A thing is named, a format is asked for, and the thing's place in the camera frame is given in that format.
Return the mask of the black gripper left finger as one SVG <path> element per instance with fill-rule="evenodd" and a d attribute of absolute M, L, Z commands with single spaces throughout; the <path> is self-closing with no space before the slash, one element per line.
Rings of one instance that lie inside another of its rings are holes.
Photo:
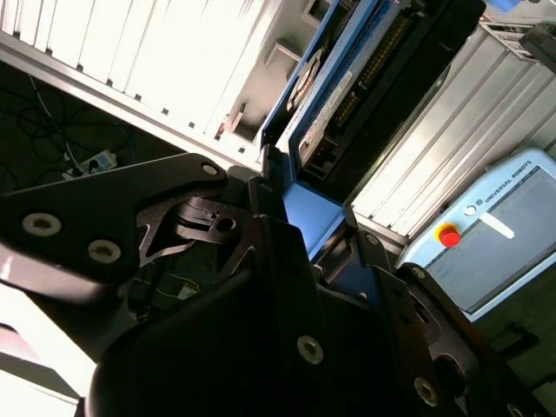
<path fill-rule="evenodd" d="M 141 326 L 126 307 L 138 270 L 196 242 L 228 254 L 212 288 L 246 270 L 298 268 L 312 281 L 301 231 L 288 222 L 283 161 L 272 150 L 262 175 L 241 179 L 187 153 L 4 195 L 5 323 L 55 370 L 74 359 L 91 372 Z"/>

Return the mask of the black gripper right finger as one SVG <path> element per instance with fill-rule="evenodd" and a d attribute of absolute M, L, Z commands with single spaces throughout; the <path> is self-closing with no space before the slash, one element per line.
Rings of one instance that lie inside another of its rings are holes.
<path fill-rule="evenodd" d="M 395 272 L 382 242 L 345 208 L 358 270 L 349 292 L 380 317 L 393 371 L 396 416 L 546 416 L 546 408 L 464 317 L 431 275 L 414 263 Z"/>

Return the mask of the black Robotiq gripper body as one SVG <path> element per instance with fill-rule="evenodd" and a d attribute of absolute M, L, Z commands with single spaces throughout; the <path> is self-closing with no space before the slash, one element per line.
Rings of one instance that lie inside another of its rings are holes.
<path fill-rule="evenodd" d="M 318 285 L 246 270 L 125 334 L 89 416 L 435 416 L 438 380 L 407 285 L 350 262 Z"/>

